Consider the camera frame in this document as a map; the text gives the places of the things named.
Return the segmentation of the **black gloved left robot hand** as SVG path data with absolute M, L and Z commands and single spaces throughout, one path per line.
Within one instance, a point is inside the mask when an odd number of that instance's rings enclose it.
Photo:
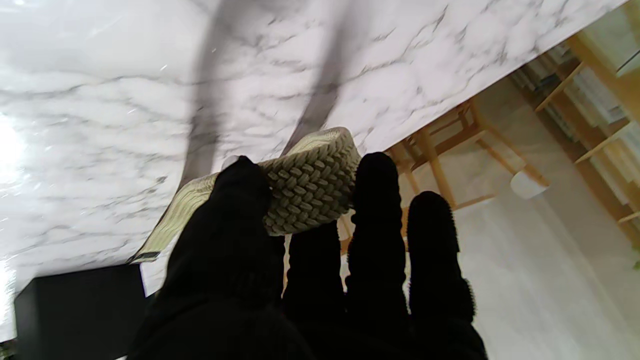
M 342 280 L 336 222 L 284 240 L 262 220 L 272 189 L 228 158 L 190 217 L 129 360 L 486 360 L 448 201 L 414 196 L 402 236 L 399 174 L 386 153 L 356 171 Z

